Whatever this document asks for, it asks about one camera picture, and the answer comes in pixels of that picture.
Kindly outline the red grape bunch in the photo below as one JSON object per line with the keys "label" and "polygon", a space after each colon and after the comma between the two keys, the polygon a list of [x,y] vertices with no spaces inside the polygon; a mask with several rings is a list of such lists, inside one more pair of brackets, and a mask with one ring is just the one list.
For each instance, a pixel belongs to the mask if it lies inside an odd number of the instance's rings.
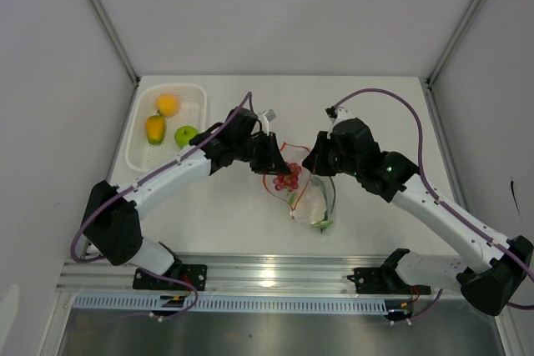
{"label": "red grape bunch", "polygon": [[302,167],[298,163],[288,163],[289,174],[279,174],[273,179],[273,184],[277,192],[287,191],[289,193],[296,191],[300,187],[300,173]]}

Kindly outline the white cauliflower with green leaves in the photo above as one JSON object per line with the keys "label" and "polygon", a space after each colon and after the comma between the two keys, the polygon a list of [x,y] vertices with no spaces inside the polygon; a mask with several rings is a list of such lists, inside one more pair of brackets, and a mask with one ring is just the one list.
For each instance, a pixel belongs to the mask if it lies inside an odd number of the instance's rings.
{"label": "white cauliflower with green leaves", "polygon": [[325,200],[323,194],[316,186],[308,187],[296,204],[293,212],[294,219],[303,224],[312,226],[313,223],[320,222],[325,216]]}

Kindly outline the clear zip bag orange zipper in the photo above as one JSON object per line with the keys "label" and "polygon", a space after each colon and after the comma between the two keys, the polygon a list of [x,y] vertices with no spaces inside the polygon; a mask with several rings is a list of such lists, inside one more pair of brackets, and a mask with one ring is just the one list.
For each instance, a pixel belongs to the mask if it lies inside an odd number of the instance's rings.
{"label": "clear zip bag orange zipper", "polygon": [[334,224],[336,187],[332,178],[320,177],[304,168],[310,148],[283,143],[280,153],[290,175],[264,175],[266,192],[289,209],[290,221],[323,233]]}

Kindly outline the green scallion stalks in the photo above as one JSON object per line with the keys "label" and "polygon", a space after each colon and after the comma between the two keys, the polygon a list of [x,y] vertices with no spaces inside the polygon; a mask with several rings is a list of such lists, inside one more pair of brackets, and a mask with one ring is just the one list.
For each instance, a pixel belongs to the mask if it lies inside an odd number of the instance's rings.
{"label": "green scallion stalks", "polygon": [[336,186],[332,177],[313,176],[311,182],[320,189],[325,200],[325,216],[318,223],[313,223],[314,228],[318,228],[323,233],[334,223],[335,205],[336,205]]}

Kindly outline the green apple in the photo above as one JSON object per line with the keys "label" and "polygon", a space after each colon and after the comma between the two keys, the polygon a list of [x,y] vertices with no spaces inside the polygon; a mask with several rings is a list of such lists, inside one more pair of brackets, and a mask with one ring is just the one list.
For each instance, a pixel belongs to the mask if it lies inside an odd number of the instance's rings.
{"label": "green apple", "polygon": [[187,146],[191,139],[193,139],[199,133],[198,129],[185,125],[178,128],[174,133],[174,141],[179,148]]}

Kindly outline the orange round fruit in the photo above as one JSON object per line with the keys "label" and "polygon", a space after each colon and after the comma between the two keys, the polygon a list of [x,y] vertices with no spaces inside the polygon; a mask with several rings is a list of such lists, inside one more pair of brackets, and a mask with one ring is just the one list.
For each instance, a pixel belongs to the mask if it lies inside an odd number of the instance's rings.
{"label": "orange round fruit", "polygon": [[163,93],[155,101],[158,114],[164,118],[173,117],[180,108],[179,97],[172,93]]}

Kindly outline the yellow-green mango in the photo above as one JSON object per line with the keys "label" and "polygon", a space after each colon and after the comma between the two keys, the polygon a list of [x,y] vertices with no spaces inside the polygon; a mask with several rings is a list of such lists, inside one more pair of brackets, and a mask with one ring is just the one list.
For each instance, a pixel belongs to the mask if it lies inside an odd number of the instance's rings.
{"label": "yellow-green mango", "polygon": [[145,123],[145,132],[149,144],[154,146],[160,145],[164,140],[166,132],[164,117],[159,114],[148,117]]}

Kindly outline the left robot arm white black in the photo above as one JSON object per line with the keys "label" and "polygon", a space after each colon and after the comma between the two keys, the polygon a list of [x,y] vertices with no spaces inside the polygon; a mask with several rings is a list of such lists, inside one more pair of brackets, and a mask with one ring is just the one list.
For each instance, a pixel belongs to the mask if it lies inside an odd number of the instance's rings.
{"label": "left robot arm white black", "polygon": [[290,173],[269,128],[274,118],[273,110],[256,114],[235,108],[224,122],[195,135],[167,163],[119,186],[96,184],[81,232],[100,252],[98,258],[147,270],[160,288],[174,288],[181,279],[178,258],[167,246],[144,237],[142,220],[171,194],[235,161],[247,163],[259,175]]}

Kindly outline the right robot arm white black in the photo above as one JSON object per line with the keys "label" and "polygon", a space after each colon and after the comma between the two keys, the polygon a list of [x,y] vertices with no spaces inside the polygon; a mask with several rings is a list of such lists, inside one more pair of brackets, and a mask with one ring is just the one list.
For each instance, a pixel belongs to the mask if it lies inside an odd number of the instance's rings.
{"label": "right robot arm white black", "polygon": [[398,248],[381,266],[391,292],[421,284],[460,293],[474,308],[497,316],[529,272],[532,243],[508,238],[470,215],[425,181],[420,166],[398,152],[380,150],[358,118],[321,131],[303,165],[323,177],[347,174],[369,193],[420,220],[447,242],[455,257],[425,256]]}

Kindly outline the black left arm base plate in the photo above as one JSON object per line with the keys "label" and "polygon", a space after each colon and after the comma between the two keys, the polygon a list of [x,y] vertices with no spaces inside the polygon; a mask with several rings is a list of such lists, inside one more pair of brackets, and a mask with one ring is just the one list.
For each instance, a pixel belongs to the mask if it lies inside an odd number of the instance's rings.
{"label": "black left arm base plate", "polygon": [[189,288],[175,280],[186,282],[198,291],[205,290],[208,276],[208,266],[205,264],[176,264],[170,268],[164,277],[155,278],[153,275],[137,268],[133,276],[133,289],[153,291],[187,291]]}

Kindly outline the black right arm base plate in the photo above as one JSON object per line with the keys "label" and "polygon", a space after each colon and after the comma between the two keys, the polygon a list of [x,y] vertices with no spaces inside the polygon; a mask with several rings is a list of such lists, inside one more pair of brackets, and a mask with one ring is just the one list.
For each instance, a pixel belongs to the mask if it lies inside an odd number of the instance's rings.
{"label": "black right arm base plate", "polygon": [[347,280],[355,285],[358,294],[430,295],[431,288],[425,285],[410,286],[401,280],[395,271],[382,268],[354,268]]}

